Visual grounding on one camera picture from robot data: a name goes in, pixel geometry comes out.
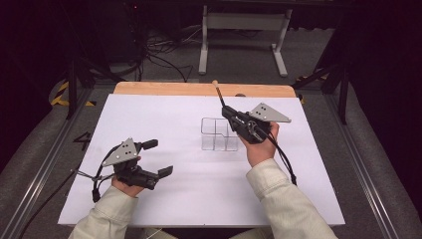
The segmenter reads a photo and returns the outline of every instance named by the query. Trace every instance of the sleeve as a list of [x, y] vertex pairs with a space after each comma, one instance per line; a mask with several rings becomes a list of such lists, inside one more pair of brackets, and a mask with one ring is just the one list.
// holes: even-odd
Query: sleeve
[[247, 178], [270, 220], [275, 238], [336, 238], [311, 201], [272, 159], [255, 165]]
[[137, 200], [111, 186], [90, 214], [78, 222], [69, 238], [124, 238]]

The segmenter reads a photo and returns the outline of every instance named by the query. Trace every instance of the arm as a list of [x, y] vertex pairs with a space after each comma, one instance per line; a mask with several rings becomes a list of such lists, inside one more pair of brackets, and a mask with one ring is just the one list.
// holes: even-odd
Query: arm
[[[271, 133], [277, 139], [279, 125], [271, 123]], [[308, 198], [293, 184], [274, 161], [276, 148], [266, 139], [248, 144], [252, 169], [247, 178], [260, 199], [270, 220], [275, 238], [336, 238]]]
[[70, 239], [74, 238], [124, 238], [142, 187], [127, 186], [114, 177], [111, 187], [96, 203], [90, 214], [78, 222]]

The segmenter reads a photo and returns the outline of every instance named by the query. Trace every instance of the white sheet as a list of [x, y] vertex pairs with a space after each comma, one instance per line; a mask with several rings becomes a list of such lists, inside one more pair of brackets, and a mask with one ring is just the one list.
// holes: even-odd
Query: white sheet
[[[289, 158], [298, 186], [329, 225], [344, 224], [317, 145], [298, 99], [225, 98], [226, 105], [246, 112], [258, 103], [292, 119], [280, 123], [279, 145]], [[138, 163], [155, 172], [173, 165], [173, 174], [161, 179], [153, 191], [143, 190], [131, 225], [139, 227], [252, 227], [265, 226], [259, 200], [246, 180], [250, 169], [244, 145], [237, 151], [201, 149], [201, 119], [221, 118], [216, 97], [163, 97], [109, 95], [81, 165], [95, 175], [106, 154], [132, 137], [134, 141], [158, 139], [158, 147], [140, 153]], [[280, 158], [276, 160], [282, 166]], [[112, 166], [103, 175], [112, 173]], [[109, 187], [104, 182], [101, 193]], [[59, 219], [75, 225], [94, 203], [90, 179], [77, 176]]]

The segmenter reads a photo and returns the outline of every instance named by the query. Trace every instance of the triangular metal plate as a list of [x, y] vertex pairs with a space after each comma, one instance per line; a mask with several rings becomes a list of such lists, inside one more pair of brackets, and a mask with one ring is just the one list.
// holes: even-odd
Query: triangular metal plate
[[249, 116], [262, 121], [291, 122], [292, 120], [264, 103], [258, 104]]
[[136, 147], [133, 139], [130, 137], [126, 141], [122, 142], [111, 155], [105, 159], [103, 166], [109, 166], [116, 163], [128, 161], [137, 157]]

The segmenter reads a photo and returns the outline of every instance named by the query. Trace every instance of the hand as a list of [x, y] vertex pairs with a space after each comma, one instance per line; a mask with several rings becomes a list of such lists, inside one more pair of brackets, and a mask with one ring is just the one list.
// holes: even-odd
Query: hand
[[128, 186], [124, 182], [120, 182], [119, 180], [117, 180], [116, 176], [111, 179], [111, 185], [130, 197], [136, 197], [137, 194], [139, 194], [139, 192], [144, 189], [143, 187], [136, 185]]
[[[276, 122], [270, 122], [271, 127], [271, 134], [274, 136], [275, 140], [277, 141], [277, 135], [279, 134], [279, 125]], [[265, 161], [269, 158], [274, 158], [274, 154], [276, 153], [276, 147], [270, 142], [269, 139], [265, 139], [261, 143], [257, 144], [250, 144], [246, 140], [244, 140], [241, 136], [239, 138], [242, 140], [243, 144], [246, 146], [246, 152], [248, 156], [249, 164], [252, 167], [257, 165], [258, 163]]]

